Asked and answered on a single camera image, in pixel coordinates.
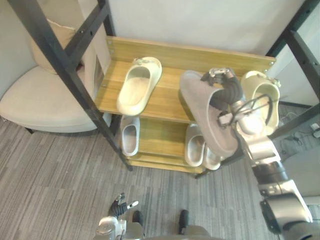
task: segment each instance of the gray slipper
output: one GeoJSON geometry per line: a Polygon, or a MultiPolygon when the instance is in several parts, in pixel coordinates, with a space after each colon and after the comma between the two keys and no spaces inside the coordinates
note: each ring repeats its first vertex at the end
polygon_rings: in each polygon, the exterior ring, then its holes
{"type": "Polygon", "coordinates": [[[180,77],[180,90],[207,146],[217,156],[226,158],[236,151],[238,142],[230,126],[224,129],[219,126],[218,116],[221,111],[209,104],[213,94],[220,88],[201,81],[201,77],[196,71],[184,72],[180,77]]]}
{"type": "Polygon", "coordinates": [[[123,115],[120,122],[122,153],[131,157],[139,149],[140,119],[123,115]]]}

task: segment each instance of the power strip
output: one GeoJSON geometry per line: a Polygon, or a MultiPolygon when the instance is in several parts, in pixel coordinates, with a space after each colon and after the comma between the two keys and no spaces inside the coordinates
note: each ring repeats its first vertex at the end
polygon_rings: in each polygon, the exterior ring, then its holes
{"type": "Polygon", "coordinates": [[[318,123],[311,124],[310,127],[314,131],[312,135],[317,139],[320,138],[320,126],[318,125],[318,123]]]}

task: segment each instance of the cable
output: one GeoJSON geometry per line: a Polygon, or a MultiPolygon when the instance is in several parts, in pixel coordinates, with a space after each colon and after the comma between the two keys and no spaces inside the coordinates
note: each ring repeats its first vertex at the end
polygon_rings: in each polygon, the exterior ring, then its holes
{"type": "MultiPolygon", "coordinates": [[[[271,114],[272,114],[272,111],[273,111],[273,104],[272,104],[273,101],[272,101],[272,98],[271,98],[271,96],[270,96],[269,94],[262,94],[262,95],[260,95],[260,96],[258,96],[258,97],[256,97],[256,98],[253,98],[253,99],[245,102],[245,103],[244,103],[241,107],[239,107],[239,108],[237,109],[237,111],[232,115],[232,118],[231,118],[231,121],[230,121],[229,125],[231,125],[231,124],[234,123],[234,121],[235,121],[235,119],[236,119],[236,116],[241,113],[241,110],[242,110],[245,106],[247,106],[248,104],[252,103],[251,108],[253,108],[253,107],[255,106],[255,103],[256,103],[259,99],[262,99],[262,98],[268,98],[268,99],[269,99],[269,101],[268,101],[268,105],[269,105],[268,114],[267,114],[267,117],[266,117],[266,119],[265,119],[265,124],[267,125],[267,124],[269,123],[269,121],[270,121],[271,114]]],[[[249,112],[255,111],[255,110],[259,109],[259,108],[260,108],[260,107],[257,107],[257,108],[255,108],[255,109],[249,110],[249,112]]]]}

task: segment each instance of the electrical outlet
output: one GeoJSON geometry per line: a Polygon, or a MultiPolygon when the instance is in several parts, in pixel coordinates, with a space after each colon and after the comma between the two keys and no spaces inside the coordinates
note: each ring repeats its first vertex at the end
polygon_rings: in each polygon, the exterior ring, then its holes
{"type": "Polygon", "coordinates": [[[318,123],[311,124],[310,127],[312,128],[313,131],[315,131],[315,130],[320,128],[318,123]]]}

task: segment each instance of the gray carpet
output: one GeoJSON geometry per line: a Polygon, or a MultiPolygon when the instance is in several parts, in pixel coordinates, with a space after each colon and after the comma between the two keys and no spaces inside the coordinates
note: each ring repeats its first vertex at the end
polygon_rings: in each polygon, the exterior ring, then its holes
{"type": "Polygon", "coordinates": [[[199,180],[142,167],[129,172],[97,131],[30,134],[0,121],[1,240],[90,240],[121,192],[139,201],[148,237],[176,234],[179,213],[188,209],[190,223],[213,237],[276,240],[256,184],[246,160],[199,180]]]}

